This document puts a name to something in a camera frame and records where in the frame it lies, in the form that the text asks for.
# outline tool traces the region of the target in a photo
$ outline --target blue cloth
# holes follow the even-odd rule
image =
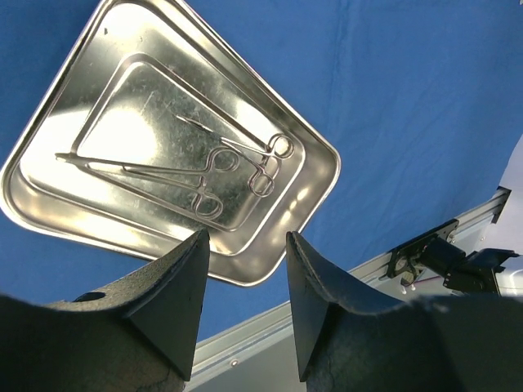
[[[191,0],[340,152],[305,236],[345,269],[487,200],[523,129],[517,0]],[[0,2],[0,159],[96,0]],[[0,216],[0,290],[72,299],[141,261],[30,233]],[[209,281],[199,338],[288,299],[284,266],[242,289]]]

